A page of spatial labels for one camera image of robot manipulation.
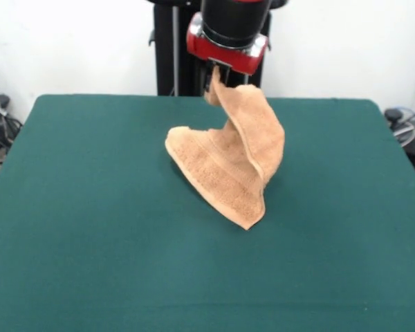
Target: white wall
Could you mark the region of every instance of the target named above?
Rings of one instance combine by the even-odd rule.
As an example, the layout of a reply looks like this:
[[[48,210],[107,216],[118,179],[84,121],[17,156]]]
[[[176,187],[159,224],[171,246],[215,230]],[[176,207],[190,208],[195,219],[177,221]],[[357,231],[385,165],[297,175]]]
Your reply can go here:
[[[24,120],[43,93],[156,93],[145,0],[0,0],[0,92]],[[415,0],[290,0],[274,12],[268,96],[415,108]]]

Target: towel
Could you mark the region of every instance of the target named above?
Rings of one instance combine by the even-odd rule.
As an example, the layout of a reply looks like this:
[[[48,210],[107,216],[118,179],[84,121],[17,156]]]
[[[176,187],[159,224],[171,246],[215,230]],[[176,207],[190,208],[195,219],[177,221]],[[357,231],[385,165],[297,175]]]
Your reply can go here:
[[[171,128],[166,150],[214,209],[249,230],[266,212],[264,188],[282,161],[284,129],[261,89],[226,87],[218,67],[205,99],[223,107],[228,116],[224,127]]]

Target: green table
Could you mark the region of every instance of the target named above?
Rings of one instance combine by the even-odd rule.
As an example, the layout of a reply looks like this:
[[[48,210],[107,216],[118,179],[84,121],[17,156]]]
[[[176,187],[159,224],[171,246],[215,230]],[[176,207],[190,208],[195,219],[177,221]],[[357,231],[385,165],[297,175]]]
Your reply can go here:
[[[286,130],[246,232],[167,155],[198,98],[38,99],[0,173],[0,332],[415,331],[415,173],[366,100],[270,100]]]

